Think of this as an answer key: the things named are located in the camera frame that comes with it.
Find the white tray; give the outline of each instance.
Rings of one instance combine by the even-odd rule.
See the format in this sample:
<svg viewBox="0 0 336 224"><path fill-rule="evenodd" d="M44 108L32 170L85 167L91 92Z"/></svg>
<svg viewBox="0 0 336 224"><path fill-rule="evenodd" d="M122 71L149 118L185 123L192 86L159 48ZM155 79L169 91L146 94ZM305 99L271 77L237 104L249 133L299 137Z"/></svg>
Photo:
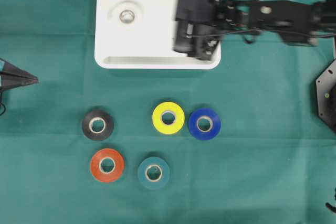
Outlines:
<svg viewBox="0 0 336 224"><path fill-rule="evenodd" d="M173 51L177 0L97 0L94 58L103 68L212 69L220 62L220 45L211 61ZM124 10L134 21L120 19Z"/></svg>

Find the black wire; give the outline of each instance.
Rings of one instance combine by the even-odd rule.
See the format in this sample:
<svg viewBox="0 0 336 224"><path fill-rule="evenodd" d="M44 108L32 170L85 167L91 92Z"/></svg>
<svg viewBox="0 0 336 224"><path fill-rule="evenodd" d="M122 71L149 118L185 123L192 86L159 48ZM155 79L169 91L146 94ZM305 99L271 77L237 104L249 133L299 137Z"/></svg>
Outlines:
<svg viewBox="0 0 336 224"><path fill-rule="evenodd" d="M294 35L300 35L300 36L305 36L309 38L331 38L335 37L336 33L333 34L323 34L323 35L312 35L312 34L304 34L304 33L299 33L297 31L284 31L284 30L275 30L275 29L247 29L247 30L237 30L237 31L228 31L220 34L204 34L204 35L190 35L186 34L188 37L217 37L217 36L222 36L222 35L230 35L230 34L244 34L244 33L249 33L250 31L271 31L274 33L282 33L282 34L294 34Z"/></svg>
<svg viewBox="0 0 336 224"><path fill-rule="evenodd" d="M326 203L326 207L327 207L330 211L332 211L333 213L336 214L336 207L332 206L332 205L329 204L329 203Z"/></svg>
<svg viewBox="0 0 336 224"><path fill-rule="evenodd" d="M249 45L250 45L250 44L253 44L254 42L257 41L257 36L256 36L256 35L252 35L252 39L248 39L248 38L246 38L246 36L245 36L244 34L241 34L241 36L242 36L244 42L245 42L246 44L249 44Z"/></svg>
<svg viewBox="0 0 336 224"><path fill-rule="evenodd" d="M3 112L0 113L0 116L2 116L3 114L5 114L6 112L6 106L2 103L2 92L0 92L0 108L3 107L4 110Z"/></svg>

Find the teal tape roll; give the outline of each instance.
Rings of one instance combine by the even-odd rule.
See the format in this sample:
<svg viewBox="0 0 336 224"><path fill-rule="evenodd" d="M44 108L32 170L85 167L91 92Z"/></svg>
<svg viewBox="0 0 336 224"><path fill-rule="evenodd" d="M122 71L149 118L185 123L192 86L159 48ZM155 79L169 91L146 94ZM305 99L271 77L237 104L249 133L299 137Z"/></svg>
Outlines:
<svg viewBox="0 0 336 224"><path fill-rule="evenodd" d="M164 187L170 177L170 169L165 160L159 157L146 158L138 168L138 179L147 189L157 190Z"/></svg>

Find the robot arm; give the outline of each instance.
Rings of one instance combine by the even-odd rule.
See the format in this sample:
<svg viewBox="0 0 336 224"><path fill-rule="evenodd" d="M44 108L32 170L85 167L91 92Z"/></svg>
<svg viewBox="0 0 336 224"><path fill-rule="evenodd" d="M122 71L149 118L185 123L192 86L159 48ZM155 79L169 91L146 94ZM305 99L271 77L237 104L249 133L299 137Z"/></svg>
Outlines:
<svg viewBox="0 0 336 224"><path fill-rule="evenodd" d="M316 32L336 31L336 0L312 5L292 1L178 0L174 51L211 60L225 35L241 34L248 44L263 31L279 34L294 46L315 46Z"/></svg>

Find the black tape roll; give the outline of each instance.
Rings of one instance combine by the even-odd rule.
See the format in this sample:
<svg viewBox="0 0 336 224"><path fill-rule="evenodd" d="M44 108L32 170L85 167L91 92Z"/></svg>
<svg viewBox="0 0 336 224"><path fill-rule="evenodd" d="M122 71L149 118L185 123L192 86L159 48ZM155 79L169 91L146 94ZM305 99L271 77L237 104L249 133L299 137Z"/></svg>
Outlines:
<svg viewBox="0 0 336 224"><path fill-rule="evenodd" d="M93 122L96 120L102 120L104 125L103 129L96 132L92 129ZM84 135L95 141L102 141L107 139L113 132L114 122L113 118L102 110L92 110L86 114L82 121L82 130Z"/></svg>

